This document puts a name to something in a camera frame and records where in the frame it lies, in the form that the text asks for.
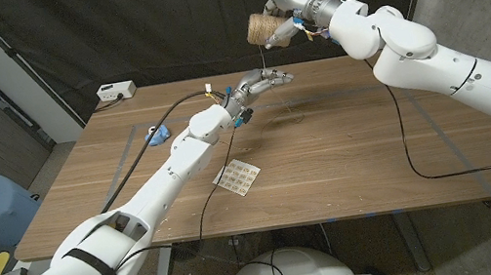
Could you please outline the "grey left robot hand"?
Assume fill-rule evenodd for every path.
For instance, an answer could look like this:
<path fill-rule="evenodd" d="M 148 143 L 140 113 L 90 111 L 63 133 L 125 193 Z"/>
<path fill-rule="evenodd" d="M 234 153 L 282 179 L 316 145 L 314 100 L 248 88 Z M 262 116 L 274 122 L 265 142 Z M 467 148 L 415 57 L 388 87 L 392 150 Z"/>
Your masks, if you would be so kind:
<path fill-rule="evenodd" d="M 231 90 L 222 105 L 232 119 L 237 118 L 243 109 L 257 100 L 260 94 L 276 86 L 291 83 L 294 78 L 293 74 L 278 69 L 256 68 L 250 70 Z"/>

